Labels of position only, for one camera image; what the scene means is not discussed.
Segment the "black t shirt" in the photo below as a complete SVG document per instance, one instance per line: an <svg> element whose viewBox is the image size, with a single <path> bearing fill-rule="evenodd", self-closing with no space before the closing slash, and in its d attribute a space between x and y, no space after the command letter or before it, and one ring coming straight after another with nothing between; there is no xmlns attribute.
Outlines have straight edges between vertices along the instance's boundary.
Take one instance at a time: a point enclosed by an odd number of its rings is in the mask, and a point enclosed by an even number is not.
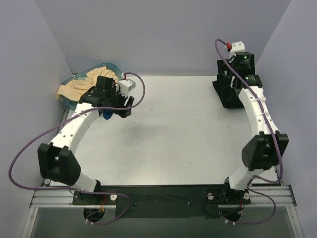
<svg viewBox="0 0 317 238"><path fill-rule="evenodd" d="M230 78L222 76L222 75L217 75L216 81L213 81L212 84L224 108L227 108L227 109L243 108L243 104L238 98L235 89L230 86L231 85Z"/></svg>

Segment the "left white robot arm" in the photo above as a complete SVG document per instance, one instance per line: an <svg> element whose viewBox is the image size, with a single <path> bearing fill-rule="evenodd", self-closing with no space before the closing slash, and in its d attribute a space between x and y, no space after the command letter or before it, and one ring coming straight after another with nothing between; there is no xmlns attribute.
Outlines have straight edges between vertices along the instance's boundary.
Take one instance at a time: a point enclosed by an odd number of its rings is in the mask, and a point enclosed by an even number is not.
<svg viewBox="0 0 317 238"><path fill-rule="evenodd" d="M130 79L115 82L112 78L98 76L96 85L80 97L73 120L48 144L42 143L38 147L41 176L85 191L84 198L90 204L99 203L102 192L97 189L98 182L82 172L75 152L90 125L100 115L104 115L106 120L113 114L122 118L131 115L134 97L128 94L134 88L135 82Z"/></svg>

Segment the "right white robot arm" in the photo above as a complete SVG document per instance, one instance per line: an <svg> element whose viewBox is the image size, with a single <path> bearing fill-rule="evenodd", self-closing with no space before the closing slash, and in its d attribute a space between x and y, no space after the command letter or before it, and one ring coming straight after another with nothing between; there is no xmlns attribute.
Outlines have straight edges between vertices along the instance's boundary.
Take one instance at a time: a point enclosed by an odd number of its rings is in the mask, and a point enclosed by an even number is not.
<svg viewBox="0 0 317 238"><path fill-rule="evenodd" d="M263 84L255 73L254 55L244 49L230 48L229 56L218 60L217 80L213 86L225 108L242 108L247 114L251 139L242 148L241 166L228 177L228 185L221 191L227 203L239 197L252 181L276 184L282 174L267 178L267 172L279 166L288 145L287 134L279 131L266 105Z"/></svg>

